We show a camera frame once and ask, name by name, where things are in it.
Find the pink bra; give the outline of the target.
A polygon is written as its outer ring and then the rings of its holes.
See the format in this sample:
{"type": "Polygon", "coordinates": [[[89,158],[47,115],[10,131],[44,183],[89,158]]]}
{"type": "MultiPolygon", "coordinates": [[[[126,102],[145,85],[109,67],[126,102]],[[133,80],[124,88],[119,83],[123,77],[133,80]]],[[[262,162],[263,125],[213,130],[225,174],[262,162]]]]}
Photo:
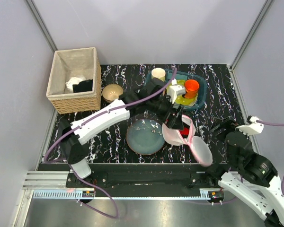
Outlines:
{"type": "Polygon", "coordinates": [[[182,123],[186,124],[188,127],[187,131],[188,135],[184,138],[181,134],[180,130],[170,129],[167,127],[166,124],[162,124],[161,130],[164,140],[173,146],[180,146],[180,145],[191,145],[192,139],[195,135],[196,128],[193,124],[193,121],[187,115],[182,115],[182,123]]]}

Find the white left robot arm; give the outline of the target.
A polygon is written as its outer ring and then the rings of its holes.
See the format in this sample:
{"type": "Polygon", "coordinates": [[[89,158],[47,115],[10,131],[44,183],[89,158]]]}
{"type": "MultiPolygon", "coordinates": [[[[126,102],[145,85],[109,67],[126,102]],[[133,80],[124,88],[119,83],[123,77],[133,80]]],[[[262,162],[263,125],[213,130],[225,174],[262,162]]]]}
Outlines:
{"type": "Polygon", "coordinates": [[[77,174],[76,182],[82,187],[92,184],[92,171],[84,145],[116,123],[149,110],[169,129],[182,130],[183,106],[175,108],[174,104],[177,97],[185,92],[185,88],[177,84],[175,79],[167,84],[159,79],[151,79],[144,86],[124,92],[98,112],[76,122],[64,123],[60,146],[67,163],[77,174]]]}

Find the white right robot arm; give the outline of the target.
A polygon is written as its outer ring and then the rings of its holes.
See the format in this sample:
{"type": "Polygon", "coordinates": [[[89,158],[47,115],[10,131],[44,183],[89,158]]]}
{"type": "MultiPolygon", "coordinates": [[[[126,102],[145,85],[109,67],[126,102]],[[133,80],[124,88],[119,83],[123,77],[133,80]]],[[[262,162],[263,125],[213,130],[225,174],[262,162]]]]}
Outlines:
{"type": "Polygon", "coordinates": [[[256,193],[220,164],[207,168],[205,181],[210,187],[221,187],[248,205],[267,227],[284,227],[284,178],[272,162],[253,151],[250,136],[262,133],[264,122],[256,116],[240,125],[231,117],[215,119],[211,132],[225,143],[227,164],[260,193],[256,193]]]}

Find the green polka dot plate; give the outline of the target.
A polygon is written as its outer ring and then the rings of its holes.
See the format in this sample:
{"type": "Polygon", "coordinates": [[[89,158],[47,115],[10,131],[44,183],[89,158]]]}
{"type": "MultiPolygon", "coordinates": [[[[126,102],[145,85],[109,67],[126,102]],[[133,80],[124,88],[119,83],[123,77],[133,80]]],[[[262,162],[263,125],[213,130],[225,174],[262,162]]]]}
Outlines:
{"type": "Polygon", "coordinates": [[[174,104],[193,106],[198,97],[199,83],[196,80],[176,80],[166,88],[167,95],[174,104]]]}

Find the teal ceramic plate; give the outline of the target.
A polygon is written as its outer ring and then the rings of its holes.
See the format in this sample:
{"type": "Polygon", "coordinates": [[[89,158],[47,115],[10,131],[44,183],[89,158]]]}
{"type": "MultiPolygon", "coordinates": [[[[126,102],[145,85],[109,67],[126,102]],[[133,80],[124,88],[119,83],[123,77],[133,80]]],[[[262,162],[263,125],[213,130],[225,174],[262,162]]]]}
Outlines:
{"type": "Polygon", "coordinates": [[[162,126],[155,120],[137,120],[129,126],[126,133],[126,142],[136,154],[152,155],[165,144],[162,126]]]}

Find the orange mug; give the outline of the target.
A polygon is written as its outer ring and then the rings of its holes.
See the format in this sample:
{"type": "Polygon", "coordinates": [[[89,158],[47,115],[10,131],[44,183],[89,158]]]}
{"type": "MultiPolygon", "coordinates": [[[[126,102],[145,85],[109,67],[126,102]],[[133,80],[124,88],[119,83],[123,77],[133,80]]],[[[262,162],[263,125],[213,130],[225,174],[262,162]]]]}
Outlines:
{"type": "Polygon", "coordinates": [[[199,90],[199,83],[196,80],[189,79],[184,82],[186,93],[183,95],[186,99],[193,99],[197,96],[199,90]]]}

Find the teal plastic tray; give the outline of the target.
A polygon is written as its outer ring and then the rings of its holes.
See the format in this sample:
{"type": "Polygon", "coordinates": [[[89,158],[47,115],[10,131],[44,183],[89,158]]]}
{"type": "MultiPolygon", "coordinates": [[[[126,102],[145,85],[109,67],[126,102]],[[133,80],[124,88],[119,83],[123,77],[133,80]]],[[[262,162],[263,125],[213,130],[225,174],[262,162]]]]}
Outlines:
{"type": "Polygon", "coordinates": [[[185,111],[193,111],[200,109],[204,106],[206,95],[207,95],[207,82],[201,76],[196,74],[189,74],[185,72],[178,71],[176,75],[177,84],[184,86],[186,80],[193,79],[199,83],[198,95],[193,101],[192,99],[186,99],[184,97],[178,96],[174,107],[183,105],[185,111]]]}

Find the pale yellow mug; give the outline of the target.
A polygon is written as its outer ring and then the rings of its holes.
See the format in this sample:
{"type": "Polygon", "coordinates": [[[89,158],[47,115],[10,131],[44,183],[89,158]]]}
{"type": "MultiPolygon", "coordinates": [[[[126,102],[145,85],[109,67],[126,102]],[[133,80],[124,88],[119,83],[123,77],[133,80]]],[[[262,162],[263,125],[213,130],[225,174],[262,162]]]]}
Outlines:
{"type": "Polygon", "coordinates": [[[162,68],[154,68],[151,71],[151,78],[152,79],[159,79],[161,81],[165,81],[166,72],[162,68]]]}

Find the beige brown bowl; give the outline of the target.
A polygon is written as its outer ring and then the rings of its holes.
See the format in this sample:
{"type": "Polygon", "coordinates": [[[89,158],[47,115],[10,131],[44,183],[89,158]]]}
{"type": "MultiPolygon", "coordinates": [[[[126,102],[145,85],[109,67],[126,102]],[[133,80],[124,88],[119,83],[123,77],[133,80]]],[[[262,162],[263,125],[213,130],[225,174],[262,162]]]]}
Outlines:
{"type": "Polygon", "coordinates": [[[108,103],[118,99],[123,94],[123,88],[118,84],[110,84],[103,88],[102,97],[108,103]]]}

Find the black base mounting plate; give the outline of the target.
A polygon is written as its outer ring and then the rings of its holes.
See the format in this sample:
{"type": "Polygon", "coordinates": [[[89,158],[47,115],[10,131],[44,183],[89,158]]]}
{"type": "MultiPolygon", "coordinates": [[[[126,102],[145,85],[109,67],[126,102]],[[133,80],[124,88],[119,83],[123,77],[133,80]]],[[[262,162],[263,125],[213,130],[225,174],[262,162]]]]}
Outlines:
{"type": "Polygon", "coordinates": [[[207,175],[200,164],[90,164],[91,175],[79,180],[70,171],[67,188],[101,188],[116,185],[181,185],[187,188],[219,188],[218,180],[207,175]]]}

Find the black item in basket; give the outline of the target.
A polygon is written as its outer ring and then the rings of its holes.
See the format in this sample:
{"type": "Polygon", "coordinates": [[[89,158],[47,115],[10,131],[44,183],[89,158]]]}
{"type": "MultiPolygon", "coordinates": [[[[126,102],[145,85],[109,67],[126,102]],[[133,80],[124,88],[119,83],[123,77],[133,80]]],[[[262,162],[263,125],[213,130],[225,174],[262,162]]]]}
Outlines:
{"type": "Polygon", "coordinates": [[[93,80],[88,79],[81,81],[79,84],[72,85],[74,93],[91,92],[93,90],[93,80]]]}

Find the wicker basket with liner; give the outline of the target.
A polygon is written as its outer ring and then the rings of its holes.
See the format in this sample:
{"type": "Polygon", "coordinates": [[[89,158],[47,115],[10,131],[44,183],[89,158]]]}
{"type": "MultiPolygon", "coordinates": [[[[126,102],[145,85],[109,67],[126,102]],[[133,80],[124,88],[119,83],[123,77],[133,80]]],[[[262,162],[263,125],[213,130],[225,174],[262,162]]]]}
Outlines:
{"type": "Polygon", "coordinates": [[[96,48],[55,51],[46,97],[59,114],[99,110],[101,66],[96,48]]]}

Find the white cloth in basket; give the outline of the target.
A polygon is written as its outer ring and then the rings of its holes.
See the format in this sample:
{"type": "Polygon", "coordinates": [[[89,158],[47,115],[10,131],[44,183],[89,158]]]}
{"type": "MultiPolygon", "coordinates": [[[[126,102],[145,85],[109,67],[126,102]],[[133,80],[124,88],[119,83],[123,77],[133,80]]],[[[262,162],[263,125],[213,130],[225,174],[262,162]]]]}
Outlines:
{"type": "Polygon", "coordinates": [[[86,78],[83,75],[77,77],[71,77],[66,83],[65,93],[73,93],[73,85],[78,85],[80,82],[85,81],[86,78]]]}

